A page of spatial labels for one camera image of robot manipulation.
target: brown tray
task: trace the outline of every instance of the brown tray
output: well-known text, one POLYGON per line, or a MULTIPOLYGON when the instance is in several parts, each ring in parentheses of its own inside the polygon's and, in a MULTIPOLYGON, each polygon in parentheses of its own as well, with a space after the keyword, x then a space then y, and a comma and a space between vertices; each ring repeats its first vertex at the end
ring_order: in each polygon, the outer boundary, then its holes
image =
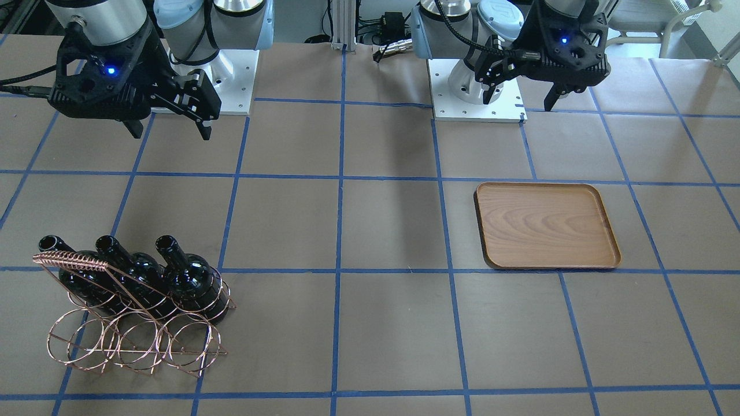
POLYGON ((613 269, 622 261, 591 185, 487 182, 475 203, 483 251, 495 267, 613 269))

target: bottle opening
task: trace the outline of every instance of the bottle opening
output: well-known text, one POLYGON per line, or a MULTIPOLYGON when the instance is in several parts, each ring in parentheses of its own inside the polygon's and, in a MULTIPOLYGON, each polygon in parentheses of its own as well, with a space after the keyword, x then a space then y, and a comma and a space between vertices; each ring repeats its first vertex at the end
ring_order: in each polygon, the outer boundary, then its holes
POLYGON ((43 252, 51 250, 52 247, 56 245, 57 241, 59 241, 59 237, 56 235, 47 235, 38 242, 38 249, 43 252))
POLYGON ((156 246, 159 250, 171 249, 177 245, 177 241, 171 235, 162 235, 157 239, 156 246))
POLYGON ((95 242, 95 248, 103 251, 108 250, 110 247, 113 247, 114 240, 111 235, 104 235, 95 242))

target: chair seat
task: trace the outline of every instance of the chair seat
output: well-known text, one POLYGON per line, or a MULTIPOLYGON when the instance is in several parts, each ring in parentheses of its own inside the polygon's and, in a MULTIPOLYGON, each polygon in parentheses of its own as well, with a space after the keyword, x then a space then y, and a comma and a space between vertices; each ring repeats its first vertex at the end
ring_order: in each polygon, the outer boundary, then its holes
MULTIPOLYGON (((670 0, 621 0, 609 20, 609 27, 620 32, 663 32, 679 12, 670 0)), ((673 31, 681 29, 677 24, 673 31)))

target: wine bottle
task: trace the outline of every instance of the wine bottle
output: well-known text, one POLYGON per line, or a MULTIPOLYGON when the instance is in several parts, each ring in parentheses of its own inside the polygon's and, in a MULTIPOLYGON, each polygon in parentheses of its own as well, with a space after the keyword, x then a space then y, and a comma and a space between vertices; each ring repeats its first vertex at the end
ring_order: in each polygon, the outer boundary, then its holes
MULTIPOLYGON (((162 281, 164 268, 152 256, 142 252, 129 253, 111 235, 100 237, 95 242, 95 248, 104 260, 133 278, 130 279, 123 275, 116 276, 131 296, 154 318, 167 318, 172 314, 176 308, 165 295, 167 285, 162 281)), ((138 305, 134 303, 132 307, 138 308, 138 305)))
MULTIPOLYGON (((75 252, 72 247, 68 246, 56 235, 47 235, 42 238, 38 242, 38 249, 42 252, 75 252)), ((101 260, 96 252, 83 250, 77 253, 101 260)), ((115 290, 117 285, 106 272, 74 270, 74 273, 72 273, 65 269, 60 269, 58 278, 61 284, 71 293, 82 299, 88 306, 97 307, 106 316, 117 315, 126 309, 126 306, 121 302, 121 298, 119 296, 113 296, 117 293, 115 290)))
POLYGON ((181 309, 199 313, 214 325, 221 322, 228 300, 221 290, 221 278, 213 273, 206 259, 185 254, 171 235, 161 236, 156 247, 167 262, 164 281, 181 309))

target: bottle neck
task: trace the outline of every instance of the bottle neck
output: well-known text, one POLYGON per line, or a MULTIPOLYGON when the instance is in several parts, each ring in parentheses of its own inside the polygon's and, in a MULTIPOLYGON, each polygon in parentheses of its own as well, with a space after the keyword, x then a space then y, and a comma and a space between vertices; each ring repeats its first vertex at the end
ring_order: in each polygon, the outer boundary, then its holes
POLYGON ((125 269, 134 265, 131 254, 111 235, 100 237, 95 242, 95 248, 113 266, 125 269))
POLYGON ((157 240, 157 251, 171 267, 186 269, 188 267, 187 256, 180 248, 180 244, 171 236, 163 235, 157 240))
POLYGON ((75 250, 68 246, 61 238, 56 235, 47 235, 38 242, 38 249, 42 252, 59 251, 74 252, 75 250))

